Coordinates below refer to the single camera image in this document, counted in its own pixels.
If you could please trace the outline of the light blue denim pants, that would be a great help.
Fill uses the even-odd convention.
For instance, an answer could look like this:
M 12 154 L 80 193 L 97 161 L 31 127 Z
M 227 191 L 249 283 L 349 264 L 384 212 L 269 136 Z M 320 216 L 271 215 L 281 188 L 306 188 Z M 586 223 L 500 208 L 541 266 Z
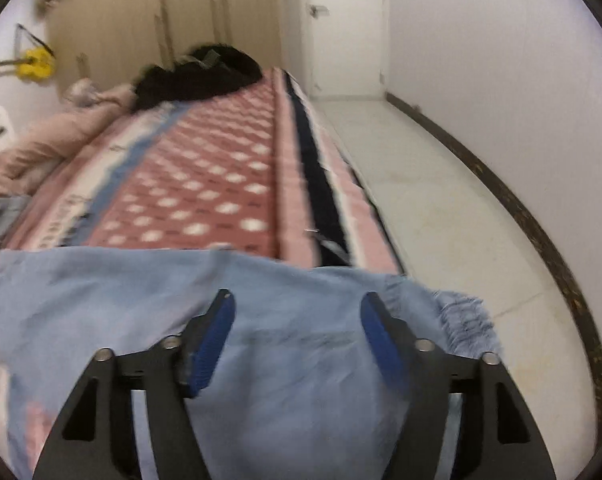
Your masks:
M 0 252 L 7 454 L 31 477 L 48 431 L 100 348 L 143 351 L 226 288 L 235 322 L 211 384 L 187 402 L 216 479 L 377 479 L 406 402 L 383 385 L 359 304 L 375 292 L 447 352 L 502 346 L 481 300 L 403 275 L 304 270 L 229 250 L 68 247 Z

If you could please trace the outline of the black clothing pile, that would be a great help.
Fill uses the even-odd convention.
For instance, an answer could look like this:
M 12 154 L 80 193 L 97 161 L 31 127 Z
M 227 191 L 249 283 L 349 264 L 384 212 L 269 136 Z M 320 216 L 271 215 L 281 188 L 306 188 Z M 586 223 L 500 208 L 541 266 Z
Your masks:
M 150 110 L 163 102 L 226 96 L 262 78 L 260 65 L 245 52 L 228 44 L 201 44 L 179 58 L 172 68 L 145 68 L 133 84 L 133 110 Z

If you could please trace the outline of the pink crumpled duvet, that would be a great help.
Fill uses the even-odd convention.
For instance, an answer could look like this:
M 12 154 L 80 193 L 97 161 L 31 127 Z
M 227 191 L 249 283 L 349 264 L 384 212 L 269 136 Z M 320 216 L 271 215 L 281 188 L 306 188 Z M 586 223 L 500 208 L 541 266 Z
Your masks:
M 12 146 L 0 151 L 0 197 L 31 195 L 61 162 L 74 158 L 113 122 L 132 110 L 132 84 L 106 91 L 91 79 L 76 81 L 64 94 L 65 109 L 34 122 Z

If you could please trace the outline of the pink patterned bed blanket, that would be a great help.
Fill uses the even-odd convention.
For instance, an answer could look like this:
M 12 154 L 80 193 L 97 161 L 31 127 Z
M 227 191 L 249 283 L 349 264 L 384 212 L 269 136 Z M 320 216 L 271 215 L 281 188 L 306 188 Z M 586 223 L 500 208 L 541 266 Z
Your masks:
M 307 269 L 401 269 L 375 206 L 283 70 L 118 119 L 38 175 L 4 249 L 227 248 Z

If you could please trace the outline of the beige wardrobe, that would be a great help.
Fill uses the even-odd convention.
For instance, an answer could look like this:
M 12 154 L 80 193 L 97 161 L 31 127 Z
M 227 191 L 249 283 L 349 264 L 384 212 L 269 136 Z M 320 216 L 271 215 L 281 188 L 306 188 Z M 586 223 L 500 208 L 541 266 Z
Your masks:
M 109 89 L 213 42 L 284 63 L 280 0 L 62 0 L 44 18 L 59 93 L 82 78 Z

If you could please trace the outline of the white door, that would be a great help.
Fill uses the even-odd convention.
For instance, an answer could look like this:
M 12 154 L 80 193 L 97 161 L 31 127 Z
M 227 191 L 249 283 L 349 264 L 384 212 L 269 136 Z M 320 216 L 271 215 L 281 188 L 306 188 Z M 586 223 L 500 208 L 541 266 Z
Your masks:
M 385 90 L 387 0 L 304 0 L 310 96 L 373 100 Z

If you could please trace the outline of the yellow ukulele on wall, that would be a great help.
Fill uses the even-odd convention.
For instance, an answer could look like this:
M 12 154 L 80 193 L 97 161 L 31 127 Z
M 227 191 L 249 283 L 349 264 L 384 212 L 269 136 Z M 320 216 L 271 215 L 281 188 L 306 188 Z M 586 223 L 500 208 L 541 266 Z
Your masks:
M 55 52 L 20 23 L 16 25 L 14 47 L 15 55 L 12 58 L 0 60 L 0 70 L 10 68 L 21 80 L 44 81 L 54 76 Z

